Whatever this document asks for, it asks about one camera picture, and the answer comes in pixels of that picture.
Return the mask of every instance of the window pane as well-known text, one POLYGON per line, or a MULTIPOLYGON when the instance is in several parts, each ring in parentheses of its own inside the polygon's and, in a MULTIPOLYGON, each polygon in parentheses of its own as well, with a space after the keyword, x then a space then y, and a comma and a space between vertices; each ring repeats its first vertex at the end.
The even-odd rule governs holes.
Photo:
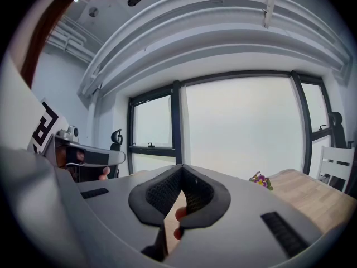
POLYGON ((171 96, 162 97, 134 108, 134 145, 172 147, 171 96))
POLYGON ((308 111, 310 112, 312 131, 318 131, 321 125, 327 125, 328 127, 329 117, 327 115, 326 104, 321 92, 321 87, 303 83, 302 88, 306 96, 308 111))
POLYGON ((325 136, 321 139, 312 142, 312 155, 311 155, 311 166, 309 176, 317 179, 319 175, 320 158, 322 153, 322 147, 330 147, 330 135, 325 136))
POLYGON ((165 166, 176 165, 175 157, 132 154, 132 160, 134 173, 142 170, 151 171, 165 166))
POLYGON ((223 80, 186 93, 191 165, 246 180, 257 171, 302 170, 303 128, 289 78, 223 80))

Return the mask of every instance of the black window frame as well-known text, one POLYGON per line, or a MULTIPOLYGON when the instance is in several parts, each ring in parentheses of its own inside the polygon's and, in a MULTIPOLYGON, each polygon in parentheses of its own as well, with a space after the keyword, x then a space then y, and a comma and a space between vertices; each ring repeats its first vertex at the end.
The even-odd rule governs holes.
POLYGON ((170 85, 154 89, 152 91, 129 98, 128 103, 128 130, 127 130, 127 156, 129 174, 134 173, 132 154, 144 154, 152 156, 175 157, 176 164, 182 164, 181 149, 181 102, 180 102, 180 82, 175 81, 170 85), (139 147, 134 146, 134 110, 135 107, 146 102, 171 96, 171 129, 172 129, 172 148, 165 147, 139 147))
POLYGON ((206 76, 200 76, 197 78, 187 79, 183 81, 175 81, 170 85, 161 87, 150 92, 141 94, 137 97, 129 99, 128 108, 128 167, 129 173, 133 173, 133 164, 131 153, 155 155, 155 156, 172 156, 176 158, 176 164, 182 164, 182 147, 181 147, 181 102, 180 102, 180 88, 181 86, 197 85, 207 82, 216 82, 226 79, 235 78, 254 78, 262 76, 290 78, 295 87, 295 95, 300 102, 300 114, 303 118, 304 127, 304 162, 302 172, 306 175, 310 172, 311 158, 312 158, 312 142, 323 138, 327 135, 331 135, 331 147, 334 147, 334 133, 331 128, 333 124, 331 117, 329 116, 329 127, 312 132, 310 111, 308 109, 308 103, 303 91, 302 84, 313 84, 321 87, 321 92, 325 100, 327 113, 331 113, 331 104, 327 90, 321 77, 312 76, 296 71, 278 71, 278 70, 244 70, 244 71, 231 71, 228 73, 211 74, 206 76), (152 101, 164 96, 171 95, 171 119, 172 119, 172 149, 169 151, 166 148, 144 148, 133 147, 133 115, 134 107, 144 102, 152 101))

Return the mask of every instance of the long brown hair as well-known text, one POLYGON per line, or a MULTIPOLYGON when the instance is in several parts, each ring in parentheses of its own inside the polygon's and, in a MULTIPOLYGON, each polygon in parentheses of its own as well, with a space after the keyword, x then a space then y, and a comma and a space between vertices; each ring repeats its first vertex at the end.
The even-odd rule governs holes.
POLYGON ((42 14, 32 34, 26 58, 21 69, 22 78, 30 88, 35 75, 37 62, 45 46, 46 39, 72 2, 73 0, 54 0, 42 14))

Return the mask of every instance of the wooden table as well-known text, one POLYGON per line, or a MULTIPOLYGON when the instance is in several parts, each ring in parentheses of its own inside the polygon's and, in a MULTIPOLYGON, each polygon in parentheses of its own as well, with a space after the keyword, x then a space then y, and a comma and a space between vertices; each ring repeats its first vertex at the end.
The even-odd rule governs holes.
MULTIPOLYGON (((323 233, 348 221, 357 206, 356 199, 296 170, 281 171, 270 180, 272 193, 308 216, 323 233)), ((186 198, 181 192, 165 218, 168 253, 179 243, 173 236, 179 227, 175 212, 185 206, 186 198)))

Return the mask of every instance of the white chair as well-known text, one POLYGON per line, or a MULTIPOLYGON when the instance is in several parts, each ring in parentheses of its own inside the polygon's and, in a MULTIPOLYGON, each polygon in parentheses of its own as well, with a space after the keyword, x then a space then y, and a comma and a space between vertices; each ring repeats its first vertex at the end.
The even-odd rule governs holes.
POLYGON ((350 178, 354 152, 355 152, 354 148, 344 149, 344 148, 329 148, 325 146, 322 147, 319 175, 325 175, 325 174, 330 175, 328 185, 330 185, 332 176, 335 176, 340 179, 344 179, 345 184, 342 189, 343 193, 346 190, 347 183, 350 178), (348 165, 337 164, 337 162, 348 163, 348 165))

